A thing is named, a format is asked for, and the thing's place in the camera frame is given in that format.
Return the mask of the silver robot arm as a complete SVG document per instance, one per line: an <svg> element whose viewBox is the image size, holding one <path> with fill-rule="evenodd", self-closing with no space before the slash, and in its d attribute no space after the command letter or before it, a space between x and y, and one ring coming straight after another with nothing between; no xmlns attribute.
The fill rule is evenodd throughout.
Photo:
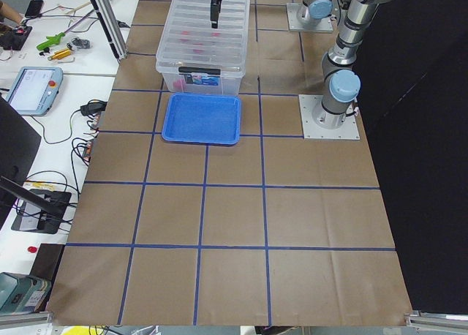
<svg viewBox="0 0 468 335"><path fill-rule="evenodd" d="M211 0L211 27L219 26L222 0ZM333 9L333 0L303 0L301 3L287 3L287 18L291 31L332 32L329 17Z"/></svg>
<svg viewBox="0 0 468 335"><path fill-rule="evenodd" d="M361 81L352 71L357 50L365 30L371 24L380 4L392 0L351 0L347 13L337 25L335 45L322 58L325 92L315 106L315 123L325 129L337 129L347 117L347 109L357 97ZM322 16L317 11L325 0L303 0L310 18Z"/></svg>

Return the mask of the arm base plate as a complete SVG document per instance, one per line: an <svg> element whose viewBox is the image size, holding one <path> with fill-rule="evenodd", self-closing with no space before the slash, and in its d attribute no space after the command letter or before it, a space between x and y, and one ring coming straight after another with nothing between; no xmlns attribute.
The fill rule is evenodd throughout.
<svg viewBox="0 0 468 335"><path fill-rule="evenodd" d="M303 3L287 3L287 18L290 31L332 33L331 11L328 0L318 0L308 7Z"/></svg>
<svg viewBox="0 0 468 335"><path fill-rule="evenodd" d="M303 138L306 140L360 140L355 112L333 115L322 107L323 95L299 94Z"/></svg>

